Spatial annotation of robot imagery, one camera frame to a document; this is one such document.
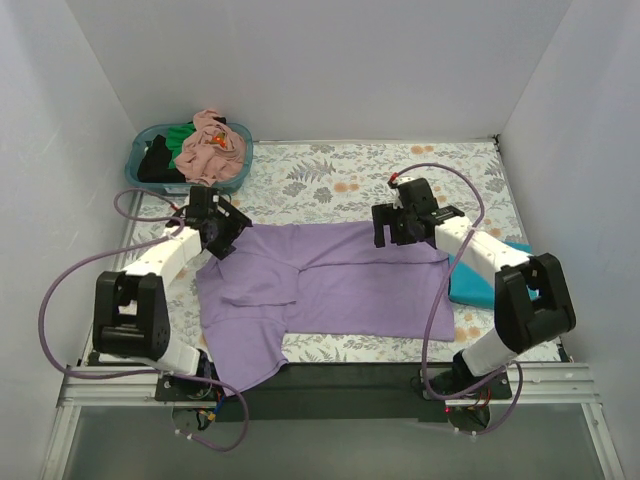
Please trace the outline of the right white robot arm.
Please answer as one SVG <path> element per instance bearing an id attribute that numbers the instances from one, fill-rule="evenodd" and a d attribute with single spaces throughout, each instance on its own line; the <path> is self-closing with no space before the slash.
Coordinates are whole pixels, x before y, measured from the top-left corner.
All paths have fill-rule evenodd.
<path id="1" fill-rule="evenodd" d="M 441 207 L 424 178 L 391 176 L 391 203 L 372 208 L 374 244 L 427 243 L 465 264 L 494 294 L 494 326 L 456 353 L 451 367 L 422 377 L 438 400 L 475 397 L 520 354 L 573 330 L 576 315 L 560 261 L 517 250 L 478 229 L 454 206 Z"/>

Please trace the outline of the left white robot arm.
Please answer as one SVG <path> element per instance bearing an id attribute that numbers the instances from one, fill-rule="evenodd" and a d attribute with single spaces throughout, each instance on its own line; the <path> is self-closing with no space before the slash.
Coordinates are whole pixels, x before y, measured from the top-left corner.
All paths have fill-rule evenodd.
<path id="1" fill-rule="evenodd" d="M 172 333 L 166 290 L 202 252 L 219 260 L 229 256 L 252 222 L 217 189 L 201 185 L 191 187 L 187 203 L 162 222 L 162 235 L 138 259 L 98 277 L 92 343 L 101 354 L 180 374 L 180 390 L 200 400 L 211 392 L 213 377 L 203 369 L 205 354 Z"/>

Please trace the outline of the purple t shirt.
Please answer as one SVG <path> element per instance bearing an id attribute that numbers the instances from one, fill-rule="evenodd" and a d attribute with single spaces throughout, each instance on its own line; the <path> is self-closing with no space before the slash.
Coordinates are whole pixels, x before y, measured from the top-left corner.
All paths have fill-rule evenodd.
<path id="1" fill-rule="evenodd" d="M 218 378 L 240 391 L 286 363 L 286 334 L 419 338 L 449 256 L 426 243 L 376 248 L 368 222 L 255 225 L 196 273 Z"/>

